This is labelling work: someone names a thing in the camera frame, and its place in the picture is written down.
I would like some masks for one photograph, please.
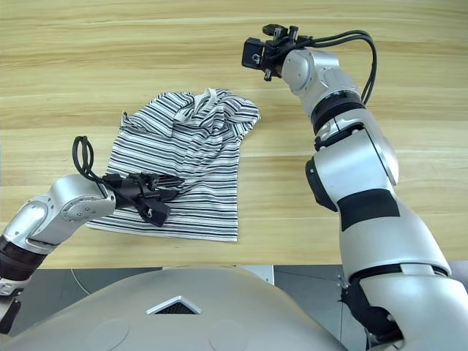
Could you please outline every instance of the black and white stripes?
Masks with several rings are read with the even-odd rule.
[[[121,233],[236,241],[239,146],[260,119],[249,100],[224,89],[204,94],[162,93],[132,116],[122,116],[108,173],[167,173],[185,179],[161,227],[134,209],[88,223]]]

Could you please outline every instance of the striped shirt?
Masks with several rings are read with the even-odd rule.
[[[167,173],[185,179],[162,227],[133,208],[89,222],[120,233],[237,241],[237,171],[241,141],[260,119],[248,99],[224,89],[161,93],[122,116],[108,173]]]

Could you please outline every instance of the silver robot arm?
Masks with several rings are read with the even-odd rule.
[[[83,165],[78,160],[80,143]],[[160,227],[170,213],[164,202],[176,197],[176,187],[184,182],[166,174],[98,177],[91,171],[93,151],[86,137],[75,139],[72,155],[80,174],[59,178],[46,194],[28,200],[0,236],[0,334],[9,333],[20,308],[16,298],[33,272],[76,229],[128,207]]]
[[[282,78],[310,116],[317,153],[306,176],[316,201],[340,216],[343,302],[379,350],[468,350],[467,292],[448,278],[427,226],[396,196],[394,150],[337,57],[297,49],[297,31],[264,27],[273,41],[248,39],[243,65],[263,70],[265,80]]]
[[[0,237],[0,333],[10,331],[26,287],[42,261],[81,225],[110,215],[112,190],[81,175],[59,178],[19,210]]]

